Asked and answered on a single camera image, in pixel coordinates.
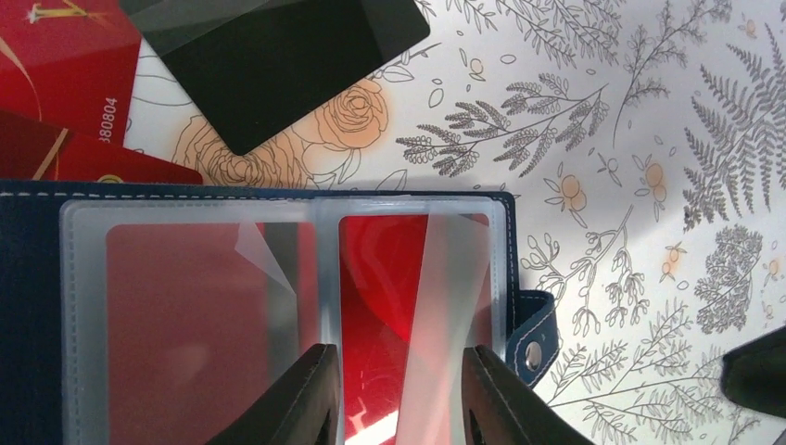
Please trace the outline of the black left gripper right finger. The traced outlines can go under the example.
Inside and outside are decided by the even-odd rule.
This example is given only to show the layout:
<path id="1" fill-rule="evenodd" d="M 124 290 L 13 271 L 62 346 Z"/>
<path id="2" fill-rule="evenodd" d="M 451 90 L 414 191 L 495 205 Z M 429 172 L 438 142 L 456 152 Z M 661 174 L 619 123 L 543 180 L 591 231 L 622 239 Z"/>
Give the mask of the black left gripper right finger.
<path id="1" fill-rule="evenodd" d="M 591 443 L 484 345 L 463 350 L 462 403 L 468 444 Z"/>

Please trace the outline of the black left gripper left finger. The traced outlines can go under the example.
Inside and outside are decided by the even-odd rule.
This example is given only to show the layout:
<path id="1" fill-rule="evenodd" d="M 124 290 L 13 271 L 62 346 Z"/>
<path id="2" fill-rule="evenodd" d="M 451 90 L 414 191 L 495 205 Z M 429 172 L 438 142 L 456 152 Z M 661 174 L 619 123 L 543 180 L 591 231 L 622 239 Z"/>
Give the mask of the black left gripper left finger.
<path id="1" fill-rule="evenodd" d="M 315 344 L 209 443 L 335 444 L 340 382 L 336 345 Z"/>

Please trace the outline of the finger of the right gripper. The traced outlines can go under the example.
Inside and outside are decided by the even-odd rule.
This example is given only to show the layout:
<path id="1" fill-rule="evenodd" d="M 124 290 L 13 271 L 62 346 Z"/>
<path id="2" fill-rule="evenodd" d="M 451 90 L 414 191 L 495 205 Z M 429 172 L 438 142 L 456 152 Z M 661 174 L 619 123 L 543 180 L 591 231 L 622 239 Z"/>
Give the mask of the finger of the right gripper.
<path id="1" fill-rule="evenodd" d="M 785 327 L 727 352 L 720 388 L 732 402 L 785 402 Z"/>

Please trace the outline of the dark blue card holder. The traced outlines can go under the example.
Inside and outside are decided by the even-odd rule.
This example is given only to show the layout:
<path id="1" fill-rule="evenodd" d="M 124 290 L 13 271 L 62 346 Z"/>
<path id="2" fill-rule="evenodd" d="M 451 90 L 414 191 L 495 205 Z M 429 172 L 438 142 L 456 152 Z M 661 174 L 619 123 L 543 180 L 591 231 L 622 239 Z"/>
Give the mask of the dark blue card holder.
<path id="1" fill-rule="evenodd" d="M 508 334 L 505 361 L 532 388 L 559 354 L 555 297 L 518 290 L 515 204 L 509 192 L 308 190 L 1 180 L 1 444 L 64 444 L 59 215 L 69 200 L 311 200 L 339 197 L 487 197 L 504 207 Z M 535 345 L 542 362 L 526 363 Z"/>

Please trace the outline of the black card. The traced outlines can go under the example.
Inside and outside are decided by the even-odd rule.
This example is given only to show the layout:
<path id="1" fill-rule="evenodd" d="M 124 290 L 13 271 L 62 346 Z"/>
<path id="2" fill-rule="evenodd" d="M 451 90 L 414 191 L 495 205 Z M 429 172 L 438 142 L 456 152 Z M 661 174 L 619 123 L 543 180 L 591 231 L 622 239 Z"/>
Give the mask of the black card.
<path id="1" fill-rule="evenodd" d="M 423 41 L 413 1 L 124 1 L 218 136 L 245 155 Z"/>

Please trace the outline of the red VIP card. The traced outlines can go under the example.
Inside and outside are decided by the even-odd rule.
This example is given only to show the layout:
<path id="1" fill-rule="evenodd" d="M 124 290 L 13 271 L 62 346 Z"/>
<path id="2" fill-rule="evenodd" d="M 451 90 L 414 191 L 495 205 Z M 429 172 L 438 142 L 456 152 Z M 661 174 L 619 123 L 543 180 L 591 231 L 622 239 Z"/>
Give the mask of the red VIP card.
<path id="1" fill-rule="evenodd" d="M 1 177 L 112 184 L 203 183 L 202 175 L 192 169 L 4 110 Z"/>

